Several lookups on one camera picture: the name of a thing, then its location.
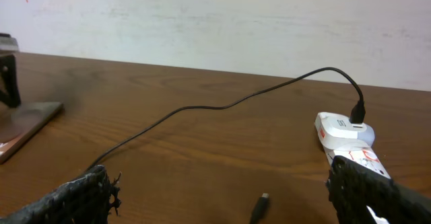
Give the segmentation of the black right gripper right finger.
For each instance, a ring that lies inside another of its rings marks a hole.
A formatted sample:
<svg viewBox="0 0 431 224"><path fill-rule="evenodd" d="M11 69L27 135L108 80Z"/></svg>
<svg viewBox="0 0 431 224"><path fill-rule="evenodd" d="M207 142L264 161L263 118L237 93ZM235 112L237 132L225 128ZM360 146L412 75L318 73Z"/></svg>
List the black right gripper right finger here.
<svg viewBox="0 0 431 224"><path fill-rule="evenodd" d="M340 223L430 223L430 199L337 155L325 183Z"/></svg>

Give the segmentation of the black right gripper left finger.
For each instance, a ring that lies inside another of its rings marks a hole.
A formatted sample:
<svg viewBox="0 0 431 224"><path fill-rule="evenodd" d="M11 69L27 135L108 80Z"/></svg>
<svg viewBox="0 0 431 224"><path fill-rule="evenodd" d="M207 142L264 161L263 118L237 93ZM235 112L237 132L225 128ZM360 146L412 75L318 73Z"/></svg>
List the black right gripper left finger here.
<svg viewBox="0 0 431 224"><path fill-rule="evenodd" d="M60 185L41 199L8 216L2 224L107 224L111 211L118 214L118 176L110 180L104 165L96 165Z"/></svg>

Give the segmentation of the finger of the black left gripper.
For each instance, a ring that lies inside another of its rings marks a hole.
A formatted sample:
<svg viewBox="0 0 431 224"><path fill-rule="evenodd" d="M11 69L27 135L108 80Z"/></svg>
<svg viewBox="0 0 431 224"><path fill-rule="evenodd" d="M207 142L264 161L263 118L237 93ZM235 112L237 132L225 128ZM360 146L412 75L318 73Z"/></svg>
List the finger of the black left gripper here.
<svg viewBox="0 0 431 224"><path fill-rule="evenodd" d="M20 106L21 98L13 54L1 56L1 82L4 86L4 89L1 89L1 102L10 108Z"/></svg>

